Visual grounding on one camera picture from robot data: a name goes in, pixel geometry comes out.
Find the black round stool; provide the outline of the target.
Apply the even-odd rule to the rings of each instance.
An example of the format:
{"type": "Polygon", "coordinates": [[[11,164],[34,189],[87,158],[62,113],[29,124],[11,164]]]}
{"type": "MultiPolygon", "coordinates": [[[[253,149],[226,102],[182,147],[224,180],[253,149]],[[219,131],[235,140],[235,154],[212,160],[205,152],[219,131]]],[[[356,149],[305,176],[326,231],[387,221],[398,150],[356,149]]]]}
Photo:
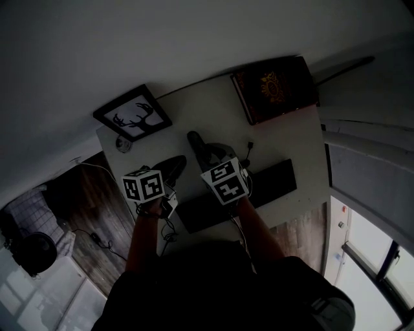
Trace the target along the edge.
{"type": "Polygon", "coordinates": [[[49,269],[57,257],[56,244],[42,232],[31,233],[21,239],[13,251],[14,260],[31,277],[49,269]]]}

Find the brown hardcover book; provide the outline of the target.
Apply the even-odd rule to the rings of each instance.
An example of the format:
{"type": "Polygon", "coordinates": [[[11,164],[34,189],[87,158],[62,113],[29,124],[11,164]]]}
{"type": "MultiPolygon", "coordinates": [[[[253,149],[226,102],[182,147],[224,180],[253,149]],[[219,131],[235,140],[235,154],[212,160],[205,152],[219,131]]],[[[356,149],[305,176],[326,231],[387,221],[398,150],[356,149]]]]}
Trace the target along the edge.
{"type": "Polygon", "coordinates": [[[317,105],[305,59],[286,56],[247,65],[230,76],[250,125],[317,105]]]}

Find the black framed deer picture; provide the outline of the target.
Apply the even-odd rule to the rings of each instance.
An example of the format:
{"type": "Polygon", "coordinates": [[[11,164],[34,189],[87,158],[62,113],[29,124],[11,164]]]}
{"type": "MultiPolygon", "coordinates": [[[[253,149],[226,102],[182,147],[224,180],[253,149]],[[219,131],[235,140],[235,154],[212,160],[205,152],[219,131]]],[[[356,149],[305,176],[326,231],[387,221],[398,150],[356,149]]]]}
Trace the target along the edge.
{"type": "Polygon", "coordinates": [[[146,85],[140,85],[93,112],[93,118],[135,142],[172,126],[146,85]]]}

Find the thin black pole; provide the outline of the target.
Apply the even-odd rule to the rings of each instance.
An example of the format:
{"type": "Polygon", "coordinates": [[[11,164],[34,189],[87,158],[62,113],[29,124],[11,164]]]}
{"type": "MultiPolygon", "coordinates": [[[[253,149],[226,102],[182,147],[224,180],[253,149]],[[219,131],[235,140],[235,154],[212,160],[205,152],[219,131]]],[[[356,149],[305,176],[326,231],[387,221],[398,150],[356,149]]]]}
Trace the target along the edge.
{"type": "Polygon", "coordinates": [[[345,73],[348,73],[348,72],[351,72],[352,70],[363,67],[364,65],[368,65],[374,62],[374,60],[375,60],[374,56],[367,56],[364,58],[356,59],[351,64],[347,65],[346,67],[343,67],[341,70],[337,70],[336,72],[330,74],[326,78],[316,81],[315,86],[319,87],[320,85],[323,85],[324,83],[327,83],[328,81],[331,81],[345,73]]]}

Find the window with dark frame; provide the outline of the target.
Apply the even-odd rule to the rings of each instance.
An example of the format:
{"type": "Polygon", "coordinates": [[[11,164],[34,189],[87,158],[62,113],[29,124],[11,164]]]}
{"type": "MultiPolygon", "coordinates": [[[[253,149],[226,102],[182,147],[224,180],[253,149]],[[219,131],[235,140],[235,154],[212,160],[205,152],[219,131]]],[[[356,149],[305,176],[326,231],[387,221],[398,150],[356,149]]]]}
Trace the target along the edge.
{"type": "Polygon", "coordinates": [[[324,276],[352,300],[354,331],[414,331],[414,256],[334,197],[328,220],[324,276]]]}

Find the grey waist bag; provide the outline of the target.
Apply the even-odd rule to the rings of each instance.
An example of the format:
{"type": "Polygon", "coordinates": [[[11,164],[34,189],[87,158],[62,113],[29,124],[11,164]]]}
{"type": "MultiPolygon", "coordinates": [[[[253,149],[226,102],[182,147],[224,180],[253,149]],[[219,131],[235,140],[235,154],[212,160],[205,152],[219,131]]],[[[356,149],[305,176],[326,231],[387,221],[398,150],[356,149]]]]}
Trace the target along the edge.
{"type": "Polygon", "coordinates": [[[309,304],[309,310],[318,331],[353,331],[356,322],[355,307],[350,298],[335,286],[309,304]]]}

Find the white vertical pipe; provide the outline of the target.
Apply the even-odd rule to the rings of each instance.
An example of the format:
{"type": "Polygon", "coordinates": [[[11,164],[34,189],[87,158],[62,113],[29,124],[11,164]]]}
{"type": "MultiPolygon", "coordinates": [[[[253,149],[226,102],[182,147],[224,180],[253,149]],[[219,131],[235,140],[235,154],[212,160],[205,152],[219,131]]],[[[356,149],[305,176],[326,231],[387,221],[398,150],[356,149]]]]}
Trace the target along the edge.
{"type": "Polygon", "coordinates": [[[334,145],[337,147],[343,147],[353,151],[363,152],[369,155],[396,153],[402,155],[414,155],[414,151],[409,151],[401,147],[397,147],[382,142],[376,142],[365,138],[359,138],[350,134],[333,133],[329,131],[323,131],[323,139],[325,143],[334,145]]]}
{"type": "Polygon", "coordinates": [[[413,133],[414,129],[409,127],[402,127],[398,125],[388,125],[384,123],[362,122],[354,120],[321,120],[321,124],[325,126],[326,130],[344,133],[356,136],[357,133],[374,134],[374,132],[392,132],[392,133],[413,133]]]}

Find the black keyboard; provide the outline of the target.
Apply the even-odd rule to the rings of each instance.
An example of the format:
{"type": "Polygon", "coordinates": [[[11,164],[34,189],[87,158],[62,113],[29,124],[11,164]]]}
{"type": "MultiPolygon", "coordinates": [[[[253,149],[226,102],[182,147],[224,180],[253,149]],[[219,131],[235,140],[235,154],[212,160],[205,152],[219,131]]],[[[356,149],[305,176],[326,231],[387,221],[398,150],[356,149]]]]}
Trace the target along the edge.
{"type": "MultiPolygon", "coordinates": [[[[258,208],[277,200],[297,189],[292,160],[284,160],[256,174],[250,173],[253,207],[258,208]]],[[[236,216],[235,203],[220,204],[208,193],[181,203],[175,210],[188,233],[205,230],[236,216]]]]}

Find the person's left forearm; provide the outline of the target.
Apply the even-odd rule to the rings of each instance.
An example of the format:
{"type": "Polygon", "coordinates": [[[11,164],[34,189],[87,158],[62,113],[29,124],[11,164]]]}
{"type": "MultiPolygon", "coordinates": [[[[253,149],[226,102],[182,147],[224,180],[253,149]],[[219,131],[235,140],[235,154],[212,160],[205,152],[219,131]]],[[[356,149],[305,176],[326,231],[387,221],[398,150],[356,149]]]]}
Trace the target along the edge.
{"type": "Polygon", "coordinates": [[[149,273],[157,255],[158,220],[162,214],[162,198],[141,204],[135,222],[125,270],[149,273]]]}

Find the person's black shirt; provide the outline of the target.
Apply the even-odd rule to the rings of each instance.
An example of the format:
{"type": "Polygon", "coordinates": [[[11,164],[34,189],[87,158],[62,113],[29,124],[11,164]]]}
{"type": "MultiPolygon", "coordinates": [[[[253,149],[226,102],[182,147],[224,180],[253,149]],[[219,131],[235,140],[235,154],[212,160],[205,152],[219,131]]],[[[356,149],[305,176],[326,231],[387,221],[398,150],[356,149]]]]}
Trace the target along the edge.
{"type": "Polygon", "coordinates": [[[209,242],[124,272],[92,331],[323,331],[309,304],[324,286],[298,257],[253,271],[240,245],[209,242]]]}

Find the white cabinet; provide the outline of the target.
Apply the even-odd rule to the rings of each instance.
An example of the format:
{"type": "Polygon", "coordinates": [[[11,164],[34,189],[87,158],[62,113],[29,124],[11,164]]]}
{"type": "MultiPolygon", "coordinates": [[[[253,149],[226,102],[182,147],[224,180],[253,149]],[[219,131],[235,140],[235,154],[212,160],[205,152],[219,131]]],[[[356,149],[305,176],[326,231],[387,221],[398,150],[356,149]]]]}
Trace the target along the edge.
{"type": "Polygon", "coordinates": [[[90,331],[106,300],[70,257],[31,277],[0,249],[0,331],[90,331]]]}

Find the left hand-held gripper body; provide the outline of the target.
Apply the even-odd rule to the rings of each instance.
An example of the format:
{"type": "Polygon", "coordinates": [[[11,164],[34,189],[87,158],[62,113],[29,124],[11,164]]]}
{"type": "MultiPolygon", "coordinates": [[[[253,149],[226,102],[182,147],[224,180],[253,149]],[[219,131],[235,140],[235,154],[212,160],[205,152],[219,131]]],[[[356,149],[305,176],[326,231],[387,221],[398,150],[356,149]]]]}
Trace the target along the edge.
{"type": "Polygon", "coordinates": [[[170,218],[178,205],[177,192],[167,184],[160,170],[139,169],[122,177],[126,200],[137,206],[162,198],[162,218],[170,218]]]}

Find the plaid bedding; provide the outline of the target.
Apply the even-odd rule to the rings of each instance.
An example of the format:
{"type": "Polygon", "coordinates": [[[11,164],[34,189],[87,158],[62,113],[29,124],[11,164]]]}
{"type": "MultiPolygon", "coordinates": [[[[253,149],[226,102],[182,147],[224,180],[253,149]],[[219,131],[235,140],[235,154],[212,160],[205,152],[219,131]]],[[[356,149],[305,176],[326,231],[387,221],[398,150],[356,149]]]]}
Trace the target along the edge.
{"type": "Polygon", "coordinates": [[[58,258],[71,257],[76,235],[58,224],[43,196],[46,190],[47,186],[43,184],[23,193],[6,205],[5,212],[13,218],[23,237],[35,232],[44,233],[55,243],[58,258]]]}

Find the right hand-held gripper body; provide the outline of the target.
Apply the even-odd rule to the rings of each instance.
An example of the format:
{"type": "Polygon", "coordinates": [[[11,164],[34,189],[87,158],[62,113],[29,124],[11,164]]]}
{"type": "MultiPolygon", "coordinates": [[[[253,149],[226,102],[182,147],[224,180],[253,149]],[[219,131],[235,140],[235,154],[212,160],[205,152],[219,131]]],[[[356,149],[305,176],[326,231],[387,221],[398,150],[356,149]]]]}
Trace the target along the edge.
{"type": "Polygon", "coordinates": [[[246,171],[237,157],[202,173],[201,178],[223,206],[249,193],[246,171]]]}

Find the small round grey object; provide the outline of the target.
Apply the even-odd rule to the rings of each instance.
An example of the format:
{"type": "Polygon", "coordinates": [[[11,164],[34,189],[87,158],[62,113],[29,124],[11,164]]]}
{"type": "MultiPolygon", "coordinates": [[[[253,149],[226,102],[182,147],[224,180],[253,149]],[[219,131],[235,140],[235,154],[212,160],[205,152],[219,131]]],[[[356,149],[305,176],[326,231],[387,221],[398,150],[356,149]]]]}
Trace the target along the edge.
{"type": "Polygon", "coordinates": [[[116,138],[115,142],[116,149],[121,153],[128,153],[132,148],[132,144],[132,142],[121,135],[116,138]]]}

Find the person's right forearm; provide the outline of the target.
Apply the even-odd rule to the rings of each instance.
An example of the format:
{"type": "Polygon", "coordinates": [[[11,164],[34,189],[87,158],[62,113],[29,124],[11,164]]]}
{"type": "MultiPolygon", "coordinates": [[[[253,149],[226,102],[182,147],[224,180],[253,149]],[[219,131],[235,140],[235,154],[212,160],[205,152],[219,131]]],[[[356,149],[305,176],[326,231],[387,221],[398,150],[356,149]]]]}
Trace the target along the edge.
{"type": "Polygon", "coordinates": [[[251,258],[258,265],[265,265],[285,257],[270,229],[256,212],[247,196],[240,198],[236,212],[245,235],[251,258]]]}

